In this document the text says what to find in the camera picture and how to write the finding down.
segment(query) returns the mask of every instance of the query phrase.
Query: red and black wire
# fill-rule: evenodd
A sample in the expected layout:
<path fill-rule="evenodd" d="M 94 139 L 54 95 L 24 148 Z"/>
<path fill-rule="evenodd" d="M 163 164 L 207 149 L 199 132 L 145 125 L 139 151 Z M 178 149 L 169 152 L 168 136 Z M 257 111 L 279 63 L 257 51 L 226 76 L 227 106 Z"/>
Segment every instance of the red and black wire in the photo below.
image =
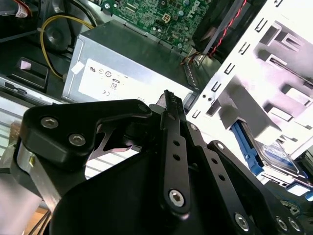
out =
<path fill-rule="evenodd" d="M 243 4 L 241 5 L 241 7 L 239 8 L 239 10 L 237 11 L 237 14 L 234 16 L 233 19 L 231 19 L 231 21 L 229 22 L 229 24 L 227 25 L 227 27 L 224 29 L 223 35 L 221 36 L 219 42 L 216 44 L 216 46 L 212 49 L 212 51 L 209 53 L 209 57 L 212 57 L 213 54 L 216 52 L 216 49 L 222 44 L 222 40 L 224 39 L 224 37 L 226 36 L 226 33 L 229 29 L 229 27 L 231 27 L 231 25 L 234 23 L 235 19 L 240 15 L 243 7 L 245 6 L 247 0 L 244 0 Z"/>

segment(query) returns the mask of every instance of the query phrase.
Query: blue drive bracket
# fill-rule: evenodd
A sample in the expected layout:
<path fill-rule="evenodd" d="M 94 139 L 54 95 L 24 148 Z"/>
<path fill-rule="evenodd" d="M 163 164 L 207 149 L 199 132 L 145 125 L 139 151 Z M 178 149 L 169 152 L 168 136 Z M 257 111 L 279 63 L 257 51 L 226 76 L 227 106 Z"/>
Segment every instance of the blue drive bracket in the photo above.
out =
<path fill-rule="evenodd" d="M 239 124 L 236 122 L 232 125 L 230 130 L 234 133 L 235 138 L 239 144 L 240 150 L 248 164 L 250 171 L 255 175 L 260 175 L 264 170 L 259 166 L 256 157 L 258 156 L 255 148 L 251 148 L 248 141 L 246 140 Z"/>

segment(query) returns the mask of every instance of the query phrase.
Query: power supply label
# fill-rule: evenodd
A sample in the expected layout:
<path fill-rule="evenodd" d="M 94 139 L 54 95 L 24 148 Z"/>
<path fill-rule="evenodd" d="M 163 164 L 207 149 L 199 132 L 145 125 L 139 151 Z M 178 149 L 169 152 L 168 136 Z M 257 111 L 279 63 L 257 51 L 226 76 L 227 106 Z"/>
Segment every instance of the power supply label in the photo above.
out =
<path fill-rule="evenodd" d="M 139 99 L 147 105 L 160 97 L 148 85 L 91 59 L 87 60 L 78 91 L 101 101 Z"/>

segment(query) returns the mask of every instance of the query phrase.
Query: screw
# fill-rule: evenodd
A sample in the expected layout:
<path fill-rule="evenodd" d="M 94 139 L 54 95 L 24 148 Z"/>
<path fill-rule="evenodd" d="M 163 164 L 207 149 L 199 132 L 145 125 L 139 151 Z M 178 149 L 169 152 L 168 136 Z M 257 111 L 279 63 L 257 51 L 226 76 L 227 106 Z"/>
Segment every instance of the screw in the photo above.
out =
<path fill-rule="evenodd" d="M 175 206 L 182 207 L 184 205 L 184 197 L 177 190 L 172 189 L 169 193 L 169 197 Z"/>
<path fill-rule="evenodd" d="M 299 225 L 290 217 L 288 217 L 288 220 L 291 226 L 299 232 L 300 231 Z"/>
<path fill-rule="evenodd" d="M 48 129 L 54 129 L 57 128 L 59 123 L 57 121 L 57 119 L 54 119 L 53 117 L 44 117 L 43 119 L 41 119 L 41 125 L 45 128 Z"/>
<path fill-rule="evenodd" d="M 197 127 L 194 125 L 194 124 L 190 124 L 190 127 L 191 127 L 191 129 L 193 129 L 194 131 L 196 131 L 197 130 Z"/>
<path fill-rule="evenodd" d="M 31 167 L 34 167 L 34 165 L 35 165 L 35 157 L 34 156 L 30 157 L 29 164 L 30 164 Z"/>
<path fill-rule="evenodd" d="M 83 146 L 86 143 L 85 138 L 80 134 L 72 134 L 69 136 L 68 140 L 75 146 Z"/>
<path fill-rule="evenodd" d="M 224 146 L 221 143 L 217 143 L 218 148 L 220 148 L 221 150 L 224 150 Z"/>
<path fill-rule="evenodd" d="M 288 230 L 287 225 L 285 224 L 285 222 L 284 222 L 281 218 L 279 218 L 279 217 L 277 216 L 277 217 L 276 217 L 276 221 L 277 221 L 278 225 L 279 225 L 283 230 L 285 230 L 285 231 Z"/>
<path fill-rule="evenodd" d="M 249 224 L 241 214 L 235 213 L 235 220 L 242 230 L 244 230 L 245 232 L 249 231 Z"/>

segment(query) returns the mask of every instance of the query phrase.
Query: red wire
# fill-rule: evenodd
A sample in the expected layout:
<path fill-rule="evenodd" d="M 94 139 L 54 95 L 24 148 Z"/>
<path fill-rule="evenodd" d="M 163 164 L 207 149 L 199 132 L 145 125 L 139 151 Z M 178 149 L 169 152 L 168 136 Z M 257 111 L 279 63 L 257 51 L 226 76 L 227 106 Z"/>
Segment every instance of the red wire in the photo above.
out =
<path fill-rule="evenodd" d="M 238 10 L 237 14 L 235 15 L 235 17 L 234 17 L 233 19 L 231 19 L 231 21 L 229 22 L 229 24 L 227 25 L 227 27 L 224 29 L 224 33 L 223 33 L 222 37 L 220 38 L 220 40 L 219 40 L 219 42 L 217 43 L 217 45 L 213 48 L 213 50 L 212 50 L 211 53 L 209 54 L 210 57 L 212 57 L 212 55 L 214 54 L 214 52 L 216 51 L 216 49 L 222 44 L 222 40 L 223 40 L 223 38 L 225 37 L 228 28 L 234 23 L 234 20 L 240 15 L 240 12 L 242 11 L 244 5 L 246 4 L 246 1 L 247 1 L 247 0 L 245 0 L 245 1 L 243 2 L 243 4 L 242 4 L 241 7 L 239 8 L 239 10 Z"/>

